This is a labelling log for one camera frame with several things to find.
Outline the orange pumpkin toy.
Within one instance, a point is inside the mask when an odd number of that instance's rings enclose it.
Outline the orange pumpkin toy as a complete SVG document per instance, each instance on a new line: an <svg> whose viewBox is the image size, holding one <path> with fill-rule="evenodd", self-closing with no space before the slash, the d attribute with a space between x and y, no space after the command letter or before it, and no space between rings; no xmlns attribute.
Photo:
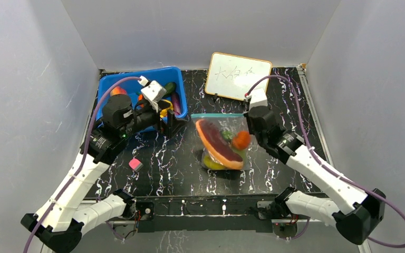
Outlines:
<svg viewBox="0 0 405 253"><path fill-rule="evenodd" d="M232 146L237 150L245 150L251 143L248 131L239 131L232 139Z"/></svg>

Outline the clear zip top bag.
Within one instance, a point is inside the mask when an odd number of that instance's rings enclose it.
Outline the clear zip top bag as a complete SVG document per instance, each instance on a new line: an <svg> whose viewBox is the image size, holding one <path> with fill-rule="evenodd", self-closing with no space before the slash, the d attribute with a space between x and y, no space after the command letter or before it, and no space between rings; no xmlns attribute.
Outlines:
<svg viewBox="0 0 405 253"><path fill-rule="evenodd" d="M195 113L190 116L201 166L212 171L248 171L258 150L243 114Z"/></svg>

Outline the yellow bell pepper toy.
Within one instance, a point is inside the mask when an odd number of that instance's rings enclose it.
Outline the yellow bell pepper toy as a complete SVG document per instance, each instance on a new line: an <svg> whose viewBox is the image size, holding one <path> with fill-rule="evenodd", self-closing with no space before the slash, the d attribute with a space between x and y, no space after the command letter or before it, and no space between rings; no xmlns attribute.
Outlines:
<svg viewBox="0 0 405 253"><path fill-rule="evenodd" d="M209 155L206 155L202 159L202 165L208 170L225 170L226 167L222 164L214 162Z"/></svg>

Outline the hot dog bun toy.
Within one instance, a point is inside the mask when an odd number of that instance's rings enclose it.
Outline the hot dog bun toy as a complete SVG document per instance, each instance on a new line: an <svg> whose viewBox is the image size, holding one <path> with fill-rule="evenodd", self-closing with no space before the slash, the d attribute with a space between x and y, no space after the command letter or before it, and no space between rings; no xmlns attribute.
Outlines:
<svg viewBox="0 0 405 253"><path fill-rule="evenodd" d="M240 170L243 167L243 158L223 139L215 123L199 119L196 121L196 129L204 147L218 163L232 170Z"/></svg>

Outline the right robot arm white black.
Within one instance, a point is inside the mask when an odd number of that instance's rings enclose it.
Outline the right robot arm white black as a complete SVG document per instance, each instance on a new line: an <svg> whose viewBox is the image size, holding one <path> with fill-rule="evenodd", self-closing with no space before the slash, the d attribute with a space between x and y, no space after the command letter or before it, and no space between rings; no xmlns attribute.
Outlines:
<svg viewBox="0 0 405 253"><path fill-rule="evenodd" d="M293 170L318 186L327 198L307 195L287 187L271 204L282 218L302 215L334 226L349 242L361 245L381 222L385 204L383 192L374 189L370 194L345 182L334 168L326 163L296 132L285 130L277 122L274 112L257 106L244 113L249 133L259 146Z"/></svg>

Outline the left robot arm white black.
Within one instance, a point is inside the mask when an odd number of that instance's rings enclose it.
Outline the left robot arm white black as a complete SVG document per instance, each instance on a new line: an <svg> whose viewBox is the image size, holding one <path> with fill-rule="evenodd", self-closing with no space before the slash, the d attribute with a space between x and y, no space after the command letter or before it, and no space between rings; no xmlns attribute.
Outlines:
<svg viewBox="0 0 405 253"><path fill-rule="evenodd" d="M132 219L136 199L122 189L85 209L79 205L127 147L131 136L149 127L170 138L185 124L183 115L171 109L162 118L152 102L136 104L128 95L105 95L95 107L86 137L76 160L49 200L35 213L23 216L21 224L54 252L71 252L93 228L115 217Z"/></svg>

